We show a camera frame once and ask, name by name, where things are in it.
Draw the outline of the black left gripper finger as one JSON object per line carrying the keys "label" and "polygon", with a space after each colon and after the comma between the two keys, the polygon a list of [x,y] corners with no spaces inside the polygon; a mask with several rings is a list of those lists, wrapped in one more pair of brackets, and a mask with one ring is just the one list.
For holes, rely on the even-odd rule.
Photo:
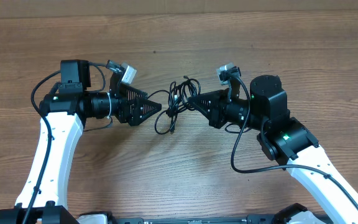
{"label": "black left gripper finger", "polygon": [[147,99],[148,94],[144,91],[136,89],[125,83],[121,83],[119,87],[120,95],[129,102],[133,102],[136,99]]}
{"label": "black left gripper finger", "polygon": [[150,101],[143,98],[136,98],[130,105],[130,118],[128,123],[130,126],[138,126],[146,119],[158,113],[162,109],[160,103]]}

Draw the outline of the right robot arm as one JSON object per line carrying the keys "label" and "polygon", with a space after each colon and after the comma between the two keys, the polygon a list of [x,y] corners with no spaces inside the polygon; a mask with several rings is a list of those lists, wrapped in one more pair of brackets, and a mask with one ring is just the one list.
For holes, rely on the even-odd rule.
{"label": "right robot arm", "polygon": [[286,170],[318,202],[333,223],[358,223],[358,193],[329,160],[318,139],[290,115],[287,93],[278,76],[262,75],[245,88],[237,75],[224,72],[220,79],[228,89],[192,96],[189,104],[204,115],[209,125],[227,122],[242,130],[258,130],[257,140],[273,167],[249,169],[248,173]]}

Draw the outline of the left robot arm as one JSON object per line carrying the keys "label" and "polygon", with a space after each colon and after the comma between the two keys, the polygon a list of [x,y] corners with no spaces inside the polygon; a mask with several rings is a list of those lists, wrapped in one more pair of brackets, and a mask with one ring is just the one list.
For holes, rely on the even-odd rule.
{"label": "left robot arm", "polygon": [[[90,68],[106,67],[110,82],[91,90]],[[88,212],[75,218],[67,209],[68,181],[76,145],[88,118],[113,119],[138,126],[162,109],[144,91],[131,87],[136,69],[126,63],[104,65],[87,60],[63,60],[56,82],[40,103],[40,136],[29,176],[15,205],[0,210],[0,223],[115,223],[111,212]]]}

